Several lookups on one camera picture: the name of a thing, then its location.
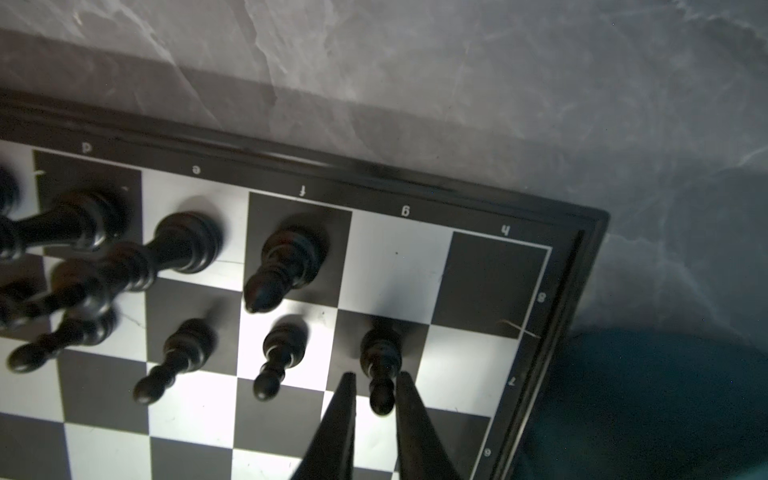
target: marble surface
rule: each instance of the marble surface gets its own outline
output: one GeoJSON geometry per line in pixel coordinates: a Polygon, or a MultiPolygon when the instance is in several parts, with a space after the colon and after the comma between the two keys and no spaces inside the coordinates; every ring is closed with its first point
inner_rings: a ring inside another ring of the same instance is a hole
{"type": "Polygon", "coordinates": [[[768,351],[761,0],[4,0],[0,86],[604,208],[574,331],[768,351]]]}

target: stone tabletop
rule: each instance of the stone tabletop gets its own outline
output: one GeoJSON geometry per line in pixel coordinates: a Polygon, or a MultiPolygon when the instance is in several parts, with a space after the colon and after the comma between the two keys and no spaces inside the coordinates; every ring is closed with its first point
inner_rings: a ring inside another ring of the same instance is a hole
{"type": "Polygon", "coordinates": [[[0,87],[608,210],[574,321],[768,351],[761,0],[5,0],[0,87]]]}

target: white square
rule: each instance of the white square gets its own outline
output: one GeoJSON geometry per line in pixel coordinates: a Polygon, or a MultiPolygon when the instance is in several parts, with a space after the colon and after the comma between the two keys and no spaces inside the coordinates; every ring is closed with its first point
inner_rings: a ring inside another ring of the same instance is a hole
{"type": "MultiPolygon", "coordinates": [[[[147,371],[154,366],[148,364],[147,371]]],[[[237,377],[220,373],[182,373],[163,397],[149,406],[153,437],[232,448],[237,377]]]]}
{"type": "Polygon", "coordinates": [[[160,273],[161,277],[227,290],[243,289],[248,190],[200,178],[143,170],[141,191],[145,243],[154,237],[154,229],[160,220],[178,211],[208,214],[223,228],[223,247],[208,268],[192,275],[165,270],[160,273]]]}
{"type": "Polygon", "coordinates": [[[32,147],[0,140],[0,165],[14,177],[19,190],[18,205],[8,218],[18,220],[36,215],[40,207],[32,147]]]}
{"type": "MultiPolygon", "coordinates": [[[[51,271],[63,260],[43,257],[45,278],[51,278],[51,271]]],[[[71,350],[116,356],[122,359],[147,361],[147,320],[144,308],[144,292],[121,293],[114,301],[118,314],[118,325],[107,339],[94,346],[72,346],[71,350]]],[[[61,323],[64,312],[51,315],[51,331],[61,323]]]]}
{"type": "Polygon", "coordinates": [[[97,427],[64,425],[72,480],[151,480],[146,435],[97,427]]]}
{"type": "Polygon", "coordinates": [[[519,341],[444,326],[429,326],[416,376],[424,405],[492,417],[519,341]]]}
{"type": "Polygon", "coordinates": [[[266,362],[262,342],[275,322],[285,315],[299,315],[309,327],[304,358],[286,370],[283,385],[324,392],[331,362],[336,309],[312,303],[283,300],[275,310],[253,315],[240,312],[240,341],[237,347],[237,376],[255,379],[266,362]]]}
{"type": "Polygon", "coordinates": [[[288,480],[301,458],[234,449],[231,480],[288,480]]]}
{"type": "Polygon", "coordinates": [[[452,230],[355,210],[339,308],[430,323],[452,230]]]}
{"type": "MultiPolygon", "coordinates": [[[[0,358],[8,355],[25,342],[0,337],[0,358]]],[[[64,421],[61,393],[58,384],[56,360],[49,360],[40,369],[30,373],[11,373],[5,365],[0,368],[0,412],[35,419],[64,421]]]]}
{"type": "MultiPolygon", "coordinates": [[[[323,396],[323,415],[333,397],[333,392],[323,396]]],[[[368,397],[357,396],[355,405],[355,458],[360,468],[391,472],[397,462],[396,409],[380,417],[371,410],[368,397]]]]}

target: black chess piece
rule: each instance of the black chess piece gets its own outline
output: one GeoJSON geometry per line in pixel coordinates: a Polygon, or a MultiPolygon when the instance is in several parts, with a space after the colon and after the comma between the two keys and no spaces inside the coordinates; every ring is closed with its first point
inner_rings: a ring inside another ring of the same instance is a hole
{"type": "Polygon", "coordinates": [[[0,215],[8,215],[18,204],[19,192],[16,179],[0,167],[0,215]]]}
{"type": "Polygon", "coordinates": [[[98,315],[122,292],[143,292],[161,270],[197,273],[218,256],[221,229],[197,212],[165,217],[147,245],[120,242],[99,261],[70,259],[54,268],[51,292],[21,305],[23,317],[32,319],[70,309],[81,318],[98,315]]]}
{"type": "Polygon", "coordinates": [[[149,405],[159,400],[180,373],[203,368],[216,348],[216,333],[201,319],[189,319],[165,340],[163,362],[134,387],[134,400],[149,405]]]}
{"type": "Polygon", "coordinates": [[[245,284],[248,313],[277,308],[285,295],[310,283],[327,254],[320,236],[302,227],[287,227],[270,235],[261,250],[261,266],[245,284]]]}
{"type": "Polygon", "coordinates": [[[117,201],[95,191],[67,192],[39,215],[18,221],[0,217],[0,261],[17,260],[29,247],[96,250],[122,235],[126,226],[127,215],[117,201]]]}
{"type": "Polygon", "coordinates": [[[371,410],[388,415],[395,406],[395,383],[402,368],[400,338],[390,329],[373,329],[360,343],[360,366],[371,379],[371,410]]]}
{"type": "Polygon", "coordinates": [[[253,394],[267,402],[280,391],[286,369],[299,365],[304,358],[307,331],[294,323],[277,323],[264,338],[262,345],[266,363],[253,381],[253,394]]]}
{"type": "Polygon", "coordinates": [[[33,343],[18,347],[8,356],[8,369],[13,373],[33,372],[68,346],[98,345],[112,334],[118,316],[109,309],[94,319],[80,319],[69,313],[53,333],[43,333],[33,343]]]}
{"type": "Polygon", "coordinates": [[[19,306],[34,294],[35,286],[30,280],[16,280],[0,286],[0,331],[16,327],[21,317],[19,306]]]}

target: black square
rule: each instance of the black square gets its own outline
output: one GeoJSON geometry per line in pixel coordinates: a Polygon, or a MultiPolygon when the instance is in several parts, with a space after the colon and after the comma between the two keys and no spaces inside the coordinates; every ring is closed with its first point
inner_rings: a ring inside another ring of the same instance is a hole
{"type": "MultiPolygon", "coordinates": [[[[29,293],[40,293],[48,288],[45,282],[45,269],[43,267],[42,257],[37,255],[25,254],[22,258],[5,263],[0,267],[0,294],[3,288],[18,288],[29,290],[29,293]]],[[[28,323],[21,328],[14,330],[2,330],[0,336],[9,339],[24,340],[26,342],[34,341],[41,333],[51,331],[51,323],[48,317],[41,317],[34,322],[28,323]]]]}
{"type": "Polygon", "coordinates": [[[304,288],[291,290],[286,298],[338,306],[351,221],[352,213],[347,210],[251,194],[248,203],[245,281],[247,282],[261,265],[261,249],[272,233],[289,225],[320,227],[328,236],[329,249],[326,259],[312,283],[304,288]]]}
{"type": "Polygon", "coordinates": [[[546,251],[453,233],[434,325],[518,338],[546,251]]]}
{"type": "Polygon", "coordinates": [[[355,467],[352,470],[352,480],[391,480],[392,472],[382,472],[381,470],[368,470],[367,468],[355,467]]]}
{"type": "Polygon", "coordinates": [[[253,380],[237,379],[234,448],[301,458],[322,410],[323,392],[283,385],[271,402],[259,402],[253,380]]]}
{"type": "MultiPolygon", "coordinates": [[[[110,194],[123,203],[129,220],[120,240],[143,243],[141,229],[141,172],[133,168],[101,164],[80,158],[35,152],[40,210],[47,210],[57,195],[69,190],[94,189],[110,194]]],[[[45,254],[60,258],[95,258],[104,255],[108,245],[94,253],[76,253],[66,247],[47,247],[45,254]]]]}
{"type": "Polygon", "coordinates": [[[221,480],[232,472],[232,449],[156,439],[150,442],[152,478],[221,480]]]}
{"type": "Polygon", "coordinates": [[[134,402],[131,394],[146,375],[144,362],[64,350],[58,357],[58,378],[65,421],[149,433],[147,407],[134,402]]]}
{"type": "Polygon", "coordinates": [[[216,349],[202,370],[237,374],[240,292],[158,278],[144,295],[150,362],[163,362],[163,344],[184,320],[201,318],[217,334],[216,349]]]}
{"type": "Polygon", "coordinates": [[[357,378],[357,395],[368,396],[370,379],[360,368],[360,343],[372,328],[390,328],[395,330],[402,342],[402,370],[413,378],[419,373],[424,343],[427,340],[429,326],[423,323],[389,319],[367,313],[339,310],[336,313],[336,328],[333,331],[331,363],[328,371],[326,390],[336,391],[345,372],[354,372],[357,378]]]}
{"type": "Polygon", "coordinates": [[[0,413],[0,477],[69,480],[64,424],[0,413]]]}
{"type": "Polygon", "coordinates": [[[461,478],[469,478],[482,446],[489,418],[448,410],[427,409],[445,453],[461,478]]]}

